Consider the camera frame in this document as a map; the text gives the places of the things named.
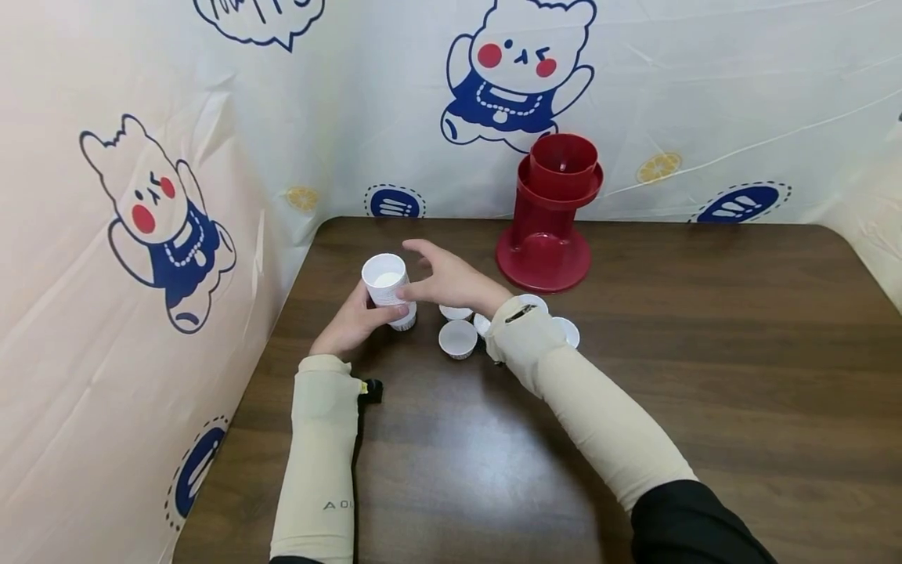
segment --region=white pearl necklace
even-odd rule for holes
[[[487,107],[490,110],[496,110],[495,115],[492,116],[492,119],[496,124],[503,124],[507,122],[508,114],[514,114],[515,116],[529,116],[536,111],[539,102],[542,101],[542,96],[539,95],[539,97],[536,98],[536,103],[533,105],[533,107],[525,112],[518,112],[509,107],[500,106],[498,104],[489,104],[488,102],[483,100],[483,90],[485,89],[485,85],[487,84],[487,82],[483,81],[483,84],[479,87],[478,90],[476,90],[476,101],[479,102],[481,106]]]
[[[191,215],[191,219],[194,220],[194,225],[196,226],[195,229],[200,229],[200,222],[198,221],[198,218],[194,215],[194,212],[190,211],[188,213]],[[200,246],[203,245],[203,243],[204,243],[204,230],[200,229],[200,238],[194,244],[194,246],[191,247],[191,250],[188,252],[188,256],[186,256],[185,260],[183,260],[183,261],[177,261],[174,258],[172,258],[172,251],[170,250],[169,243],[167,243],[164,248],[166,249],[166,256],[169,257],[170,263],[172,263],[176,268],[181,268],[182,266],[191,262],[191,260],[194,258],[194,255],[198,253],[198,250],[200,250]]]

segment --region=hand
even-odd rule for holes
[[[423,255],[420,263],[432,268],[432,276],[398,289],[405,301],[431,301],[452,308],[470,308],[488,319],[513,297],[504,286],[480,273],[456,254],[424,239],[402,243],[405,249]]]
[[[341,358],[358,346],[379,326],[397,321],[408,314],[406,305],[369,309],[369,294],[364,281],[347,297],[317,340],[310,347],[310,355],[335,355]]]

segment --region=beige arm sleeve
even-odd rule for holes
[[[363,383],[335,356],[305,358],[294,377],[291,451],[282,481],[270,558],[324,564],[354,559],[351,458]]]
[[[521,309],[513,298],[495,314],[486,335],[489,355],[551,407],[627,512],[652,488],[698,479],[664,430],[569,346],[547,313],[534,309],[507,322]]]

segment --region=black sleeve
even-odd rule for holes
[[[659,485],[632,510],[637,564],[775,564],[745,523],[708,486],[691,480]]]
[[[270,560],[270,564],[322,564],[322,562],[301,556],[277,556]]]

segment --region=blue circle logo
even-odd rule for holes
[[[163,509],[166,512],[166,521],[176,532],[181,531],[181,526],[188,518],[194,500],[198,497],[198,490],[207,477],[210,465],[222,447],[227,424],[228,419],[225,415],[207,421],[204,429],[194,437],[194,446],[182,455],[181,464],[172,476],[172,484],[166,492]]]
[[[792,187],[779,182],[757,182],[730,187],[699,210],[696,223],[744,223],[780,207]]]
[[[364,197],[366,215],[371,217],[424,217],[426,202],[416,190],[376,184],[366,191]]]

